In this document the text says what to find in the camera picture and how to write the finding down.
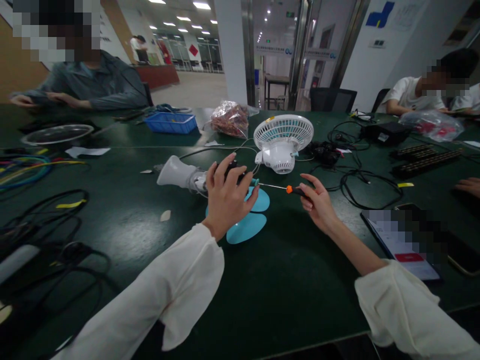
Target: green table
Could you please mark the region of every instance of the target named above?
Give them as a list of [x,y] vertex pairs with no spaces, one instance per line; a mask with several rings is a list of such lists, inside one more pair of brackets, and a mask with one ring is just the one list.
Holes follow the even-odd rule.
[[[257,124],[278,111],[261,111],[251,118],[250,136]],[[315,126],[314,140],[323,141],[336,124],[348,120],[345,114],[296,112],[306,116]],[[91,117],[94,121],[111,123],[108,115]],[[387,115],[381,121],[391,121]],[[14,141],[19,135],[15,124],[20,118],[5,119],[1,127],[0,147]],[[355,124],[346,124],[349,133],[359,131]],[[228,138],[211,132],[192,137],[151,134],[144,125],[119,124],[102,136],[115,144],[106,154],[87,160],[91,167],[69,165],[55,169],[45,179],[21,194],[4,200],[0,196],[0,222],[24,211],[41,199],[72,189],[90,193],[90,201],[79,213],[83,225],[75,240],[109,255],[112,267],[108,278],[121,290],[178,237],[199,223],[205,215],[207,201],[192,195],[186,189],[156,185],[156,175],[140,174],[152,165],[164,163],[171,155],[184,155],[195,150],[199,139],[217,140],[219,143],[239,145],[240,139]],[[470,127],[461,139],[475,140],[480,136],[476,126]],[[176,139],[177,146],[165,146]],[[420,144],[409,138],[400,147]],[[459,147],[448,144],[450,148]],[[376,144],[360,152],[363,168],[390,177],[392,150]],[[192,155],[187,164],[206,169],[219,161],[228,150],[210,150]],[[239,163],[254,166],[254,153],[239,150]],[[352,165],[351,155],[341,159],[342,165]],[[297,162],[292,173],[277,175],[261,166],[257,177],[267,184],[294,185],[301,181],[302,172],[315,164]],[[315,175],[326,187],[338,184],[342,174],[317,170]],[[417,176],[410,181],[414,187],[404,189],[400,203],[414,202],[430,209],[437,219],[448,220],[449,228],[460,238],[480,251],[478,234],[480,222],[451,192],[453,185],[467,177],[480,177],[480,165],[461,159],[450,165]],[[379,207],[395,194],[382,182],[372,179],[371,185],[352,178],[349,186],[356,199],[366,205]],[[222,281],[210,306],[194,326],[190,336],[178,348],[163,354],[166,359],[258,359],[292,352],[338,339],[364,334],[368,324],[358,305],[354,281],[358,273],[337,247],[322,234],[302,210],[297,196],[281,190],[266,188],[271,199],[265,212],[267,224],[254,238],[245,243],[230,245],[219,242],[225,255]],[[385,256],[377,241],[360,218],[360,210],[353,207],[337,191],[331,199],[338,216],[376,254]],[[160,223],[160,215],[171,210],[171,219]],[[69,229],[59,229],[55,237],[61,239]],[[4,285],[5,289],[18,286],[42,269],[45,259],[38,256]],[[85,266],[101,271],[104,261],[92,256]],[[441,297],[440,306],[448,312],[476,306],[480,303],[480,278],[468,278],[446,264],[441,269],[445,282],[431,286]],[[49,299],[47,305],[56,310],[74,298],[91,279],[74,274]],[[106,288],[101,305],[114,296],[114,289]],[[85,321],[97,298],[96,289],[71,301],[66,310],[51,318],[26,340],[15,354],[16,359],[30,359],[54,349],[79,324]],[[135,359],[153,359],[160,352],[158,331],[152,331],[140,346]]]

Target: yellow label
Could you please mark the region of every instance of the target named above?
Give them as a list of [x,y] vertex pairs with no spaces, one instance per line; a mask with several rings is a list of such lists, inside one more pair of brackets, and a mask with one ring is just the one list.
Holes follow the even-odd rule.
[[86,203],[87,200],[85,199],[82,199],[78,202],[74,202],[74,203],[71,203],[71,204],[58,204],[56,206],[57,209],[71,209],[71,208],[76,208],[77,206],[79,206],[81,203]]
[[400,184],[397,184],[399,188],[408,188],[411,186],[415,186],[413,182],[402,182]]

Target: orange screwdriver handle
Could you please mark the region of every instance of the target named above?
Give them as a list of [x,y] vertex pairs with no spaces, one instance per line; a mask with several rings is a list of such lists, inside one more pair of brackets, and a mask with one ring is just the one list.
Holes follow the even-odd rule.
[[287,194],[297,194],[297,195],[303,196],[304,198],[308,198],[308,196],[305,195],[305,193],[302,189],[297,189],[296,187],[292,187],[291,185],[288,185],[286,187],[286,193]]

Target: man in white t-shirt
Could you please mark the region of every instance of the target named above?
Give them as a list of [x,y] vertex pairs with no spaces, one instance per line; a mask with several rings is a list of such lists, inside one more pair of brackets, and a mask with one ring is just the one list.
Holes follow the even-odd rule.
[[444,56],[422,77],[404,77],[386,94],[377,113],[401,116],[416,110],[439,110],[448,113],[442,90],[448,84],[465,82],[479,62],[473,49],[462,48]]
[[457,96],[451,106],[452,111],[462,110],[464,113],[477,112],[480,110],[480,83],[470,87],[463,96]]

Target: hand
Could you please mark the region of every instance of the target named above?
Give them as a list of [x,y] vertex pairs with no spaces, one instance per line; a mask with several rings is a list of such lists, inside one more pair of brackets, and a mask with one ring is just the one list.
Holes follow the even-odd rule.
[[91,109],[90,101],[78,100],[64,92],[47,92],[47,97],[56,103],[65,103],[73,109]]
[[329,192],[315,176],[309,174],[300,174],[300,176],[315,186],[314,190],[303,183],[300,184],[300,189],[309,198],[306,199],[302,196],[301,204],[315,225],[328,235],[337,224],[341,223],[330,201]]
[[10,99],[12,104],[17,105],[18,107],[25,109],[38,108],[39,106],[35,104],[29,96],[17,95]]
[[208,215],[201,223],[205,225],[216,241],[219,241],[227,231],[252,210],[259,197],[259,186],[255,186],[250,197],[245,201],[249,186],[254,177],[252,172],[247,173],[237,186],[239,175],[247,170],[246,166],[235,167],[225,172],[236,154],[227,156],[220,165],[214,162],[206,173],[206,187],[208,189]]
[[466,191],[474,197],[480,199],[480,178],[469,177],[467,180],[460,180],[455,189]]

